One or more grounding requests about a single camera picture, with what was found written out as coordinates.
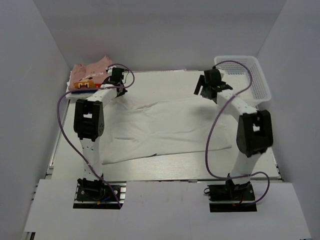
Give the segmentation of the white printed t shirt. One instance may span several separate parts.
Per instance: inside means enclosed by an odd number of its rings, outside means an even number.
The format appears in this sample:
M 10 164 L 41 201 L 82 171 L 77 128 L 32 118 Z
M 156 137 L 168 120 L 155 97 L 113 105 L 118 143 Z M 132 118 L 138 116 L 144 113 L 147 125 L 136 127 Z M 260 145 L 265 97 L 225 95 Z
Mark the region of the white printed t shirt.
M 151 156 L 203 152 L 219 107 L 192 97 L 147 102 L 133 96 L 113 99 L 103 109 L 105 128 L 100 139 L 103 165 Z M 222 115 L 209 141 L 217 151 L 232 146 Z

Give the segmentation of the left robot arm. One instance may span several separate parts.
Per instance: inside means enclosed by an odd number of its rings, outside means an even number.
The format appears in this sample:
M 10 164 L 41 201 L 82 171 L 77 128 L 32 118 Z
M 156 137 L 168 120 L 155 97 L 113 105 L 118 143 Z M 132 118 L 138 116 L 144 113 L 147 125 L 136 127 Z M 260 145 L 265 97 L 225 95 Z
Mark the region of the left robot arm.
M 121 67 L 106 70 L 107 78 L 99 90 L 75 103 L 73 129 L 79 138 L 84 161 L 84 178 L 89 181 L 103 177 L 100 157 L 100 138 L 105 129 L 104 107 L 113 99 L 124 95 L 124 73 Z

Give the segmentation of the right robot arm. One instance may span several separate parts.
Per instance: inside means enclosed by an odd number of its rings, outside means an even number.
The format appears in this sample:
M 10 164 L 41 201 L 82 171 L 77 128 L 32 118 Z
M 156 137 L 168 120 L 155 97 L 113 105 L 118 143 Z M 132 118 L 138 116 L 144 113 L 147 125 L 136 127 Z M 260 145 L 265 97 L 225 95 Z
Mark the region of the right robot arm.
M 226 113 L 237 121 L 236 145 L 238 154 L 235 164 L 227 177 L 218 177 L 209 169 L 208 173 L 225 181 L 232 181 L 225 188 L 226 195 L 236 200 L 244 193 L 244 187 L 250 182 L 255 165 L 262 154 L 273 145 L 271 114 L 267 110 L 258 110 L 250 106 L 235 93 L 233 88 L 222 81 L 222 74 L 217 68 L 205 70 L 200 75 L 194 94 L 214 101 L 219 112 L 214 119 L 205 144 L 205 165 L 209 167 L 209 143 L 220 116 Z

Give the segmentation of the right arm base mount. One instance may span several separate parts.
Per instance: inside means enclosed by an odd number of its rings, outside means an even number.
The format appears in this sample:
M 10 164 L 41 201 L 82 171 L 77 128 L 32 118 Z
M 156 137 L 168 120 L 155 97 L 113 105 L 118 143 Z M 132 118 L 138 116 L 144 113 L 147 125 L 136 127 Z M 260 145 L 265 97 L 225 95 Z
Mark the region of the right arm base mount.
M 250 181 L 235 184 L 231 179 L 224 184 L 208 185 L 203 193 L 209 198 L 211 213 L 256 212 L 255 193 Z

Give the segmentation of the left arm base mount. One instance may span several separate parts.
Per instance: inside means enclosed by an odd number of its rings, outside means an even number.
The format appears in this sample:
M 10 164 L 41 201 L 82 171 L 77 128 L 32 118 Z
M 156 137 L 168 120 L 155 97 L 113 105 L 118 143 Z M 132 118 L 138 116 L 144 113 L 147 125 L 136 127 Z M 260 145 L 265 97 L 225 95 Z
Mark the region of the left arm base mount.
M 119 210 L 125 200 L 126 184 L 111 184 L 112 189 L 101 180 L 79 178 L 73 201 L 74 209 Z

